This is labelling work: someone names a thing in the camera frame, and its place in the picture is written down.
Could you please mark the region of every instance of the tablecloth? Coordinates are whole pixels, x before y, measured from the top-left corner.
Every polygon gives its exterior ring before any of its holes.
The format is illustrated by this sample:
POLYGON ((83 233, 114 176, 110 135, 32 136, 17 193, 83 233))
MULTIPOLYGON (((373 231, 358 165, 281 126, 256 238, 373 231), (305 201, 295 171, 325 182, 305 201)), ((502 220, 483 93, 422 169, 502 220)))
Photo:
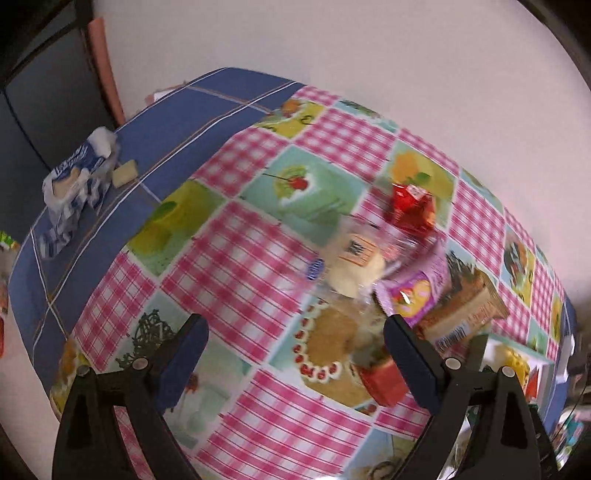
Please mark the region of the tablecloth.
MULTIPOLYGON (((401 458, 427 413, 410 395, 375 404, 339 350, 354 325, 288 288, 339 215, 387 228, 391 179, 432 192, 448 254, 497 287, 510 315, 490 330, 557 358, 567 299, 543 252, 481 182, 380 114, 312 86, 221 69, 118 135, 139 181, 111 189, 98 216, 86 212, 52 262, 35 244, 43 213, 11 278, 23 340, 57 410, 78 365, 124 368, 199 312, 211 340, 165 419, 204 478, 365 478, 401 458), (312 349, 330 350, 344 371, 304 378, 294 356, 318 356, 312 349)), ((125 411, 117 416, 136 470, 150 478, 125 411)))

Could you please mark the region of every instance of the barcode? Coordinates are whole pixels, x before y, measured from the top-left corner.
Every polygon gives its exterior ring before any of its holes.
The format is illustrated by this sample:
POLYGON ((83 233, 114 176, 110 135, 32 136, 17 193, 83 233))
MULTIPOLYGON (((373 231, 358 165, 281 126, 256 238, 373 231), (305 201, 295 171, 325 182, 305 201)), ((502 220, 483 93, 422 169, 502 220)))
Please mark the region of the barcode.
POLYGON ((445 352, 445 350, 460 342, 468 335, 466 330, 466 326, 462 323, 460 326, 457 326, 450 333, 448 333, 445 337, 441 337, 437 342, 435 342, 435 348, 441 353, 445 352))

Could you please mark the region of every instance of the purple package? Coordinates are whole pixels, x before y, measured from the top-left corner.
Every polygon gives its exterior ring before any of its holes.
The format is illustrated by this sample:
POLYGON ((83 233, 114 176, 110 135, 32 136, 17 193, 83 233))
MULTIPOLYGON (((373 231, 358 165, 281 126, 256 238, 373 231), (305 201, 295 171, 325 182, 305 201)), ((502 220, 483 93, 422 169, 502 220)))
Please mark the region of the purple package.
POLYGON ((445 237, 440 237, 417 261, 379 280, 375 294, 386 315, 399 313, 414 327, 439 301, 450 284, 445 237))

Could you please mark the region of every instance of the cherry illustration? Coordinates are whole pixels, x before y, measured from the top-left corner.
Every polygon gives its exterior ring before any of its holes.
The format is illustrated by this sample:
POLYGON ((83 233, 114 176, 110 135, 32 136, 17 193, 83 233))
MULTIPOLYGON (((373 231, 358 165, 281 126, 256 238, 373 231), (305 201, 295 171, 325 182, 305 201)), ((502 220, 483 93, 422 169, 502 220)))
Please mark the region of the cherry illustration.
POLYGON ((283 177, 278 177, 277 175, 271 175, 270 173, 264 173, 263 175, 265 175, 267 177, 273 177, 274 179, 284 180, 294 190, 305 190, 306 188, 308 188, 308 185, 309 185, 308 180, 306 180, 304 177, 300 177, 300 176, 292 177, 290 179, 285 179, 283 177))
POLYGON ((292 177, 289 180, 290 187, 294 190, 305 190, 308 188, 308 180, 304 177, 292 177))

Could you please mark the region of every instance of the red food box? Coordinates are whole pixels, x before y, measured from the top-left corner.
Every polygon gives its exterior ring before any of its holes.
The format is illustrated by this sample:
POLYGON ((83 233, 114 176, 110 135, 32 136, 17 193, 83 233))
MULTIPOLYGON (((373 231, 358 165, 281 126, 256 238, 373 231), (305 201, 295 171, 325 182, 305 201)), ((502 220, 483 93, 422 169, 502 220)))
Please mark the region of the red food box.
POLYGON ((408 393, 406 382, 392 357, 372 368, 357 366, 357 370, 368 393, 383 407, 395 406, 408 393))
POLYGON ((433 195, 416 185, 393 185, 390 223, 421 238, 435 226, 433 195))

